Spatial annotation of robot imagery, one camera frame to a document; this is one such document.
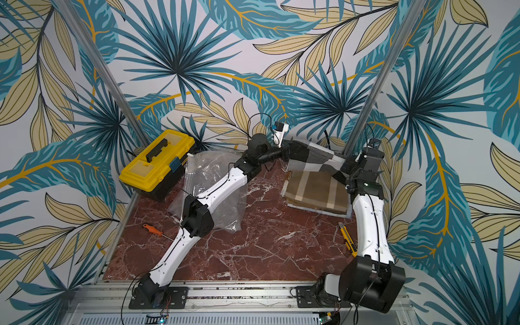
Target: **gray checkered cloth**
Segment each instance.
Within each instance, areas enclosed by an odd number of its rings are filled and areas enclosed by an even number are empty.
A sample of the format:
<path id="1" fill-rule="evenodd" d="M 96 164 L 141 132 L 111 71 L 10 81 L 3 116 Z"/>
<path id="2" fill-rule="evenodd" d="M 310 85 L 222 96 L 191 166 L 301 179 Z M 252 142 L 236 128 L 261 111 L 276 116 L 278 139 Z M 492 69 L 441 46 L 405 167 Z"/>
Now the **gray checkered cloth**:
<path id="1" fill-rule="evenodd" d="M 306 140 L 292 140 L 292 152 L 289 157 L 288 171 L 325 172 L 342 184 L 346 184 L 346 175 L 340 172 L 345 159 L 335 155 L 334 151 Z"/>

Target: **red marble surface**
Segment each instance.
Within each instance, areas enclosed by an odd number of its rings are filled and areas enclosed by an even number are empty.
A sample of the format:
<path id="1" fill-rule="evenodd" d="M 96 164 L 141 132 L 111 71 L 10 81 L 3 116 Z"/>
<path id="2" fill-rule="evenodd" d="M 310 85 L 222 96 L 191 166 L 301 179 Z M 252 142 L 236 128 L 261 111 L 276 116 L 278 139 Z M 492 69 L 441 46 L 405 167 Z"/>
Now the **red marble surface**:
<path id="1" fill-rule="evenodd" d="M 356 222 L 288 207 L 280 191 L 287 174 L 277 162 L 248 186 L 242 230 L 215 229 L 189 252 L 174 280 L 315 280 L 322 272 L 339 274 L 351 261 L 337 226 L 343 222 L 356 241 Z M 125 226 L 104 280 L 132 280 L 153 268 L 171 241 L 142 228 L 150 223 L 174 238 L 178 224 L 164 203 L 140 197 Z"/>

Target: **tropical leaf wallpaper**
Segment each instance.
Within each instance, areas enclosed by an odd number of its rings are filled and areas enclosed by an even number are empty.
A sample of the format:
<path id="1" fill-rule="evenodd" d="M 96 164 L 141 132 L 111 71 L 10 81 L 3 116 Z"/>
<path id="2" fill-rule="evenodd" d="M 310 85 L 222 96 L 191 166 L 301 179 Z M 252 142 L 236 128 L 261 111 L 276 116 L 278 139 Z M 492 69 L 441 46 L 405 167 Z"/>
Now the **tropical leaf wallpaper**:
<path id="1" fill-rule="evenodd" d="M 201 151 L 273 121 L 341 149 L 412 3 L 71 1 L 145 134 Z M 368 119 L 423 324 L 519 323 L 519 9 L 427 0 Z M 56 324 L 115 238 L 118 174 L 144 144 L 51 1 L 1 2 L 0 31 L 0 299 L 8 323 Z"/>

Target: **orange screwdriver handle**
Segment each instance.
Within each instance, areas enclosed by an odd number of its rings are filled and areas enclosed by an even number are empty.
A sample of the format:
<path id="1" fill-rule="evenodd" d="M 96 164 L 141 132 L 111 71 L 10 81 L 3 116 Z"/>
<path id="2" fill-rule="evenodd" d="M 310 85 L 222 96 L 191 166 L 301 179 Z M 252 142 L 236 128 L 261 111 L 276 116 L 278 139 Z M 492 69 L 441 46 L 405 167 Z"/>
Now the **orange screwdriver handle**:
<path id="1" fill-rule="evenodd" d="M 155 228 L 154 226 L 150 226 L 149 224 L 144 224 L 142 227 L 145 228 L 146 230 L 148 230 L 148 232 L 154 233 L 157 236 L 162 236 L 162 231 L 157 230 L 157 228 Z"/>

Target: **brown plaid cloth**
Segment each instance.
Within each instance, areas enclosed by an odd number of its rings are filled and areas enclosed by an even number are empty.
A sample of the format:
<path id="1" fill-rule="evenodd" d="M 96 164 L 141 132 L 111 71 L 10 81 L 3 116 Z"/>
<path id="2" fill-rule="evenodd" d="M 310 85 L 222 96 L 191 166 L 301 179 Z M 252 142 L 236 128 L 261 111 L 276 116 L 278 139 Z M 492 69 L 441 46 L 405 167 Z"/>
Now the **brown plaid cloth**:
<path id="1" fill-rule="evenodd" d="M 350 206 L 345 186 L 325 172 L 292 172 L 282 196 L 293 205 L 333 214 L 345 215 Z"/>

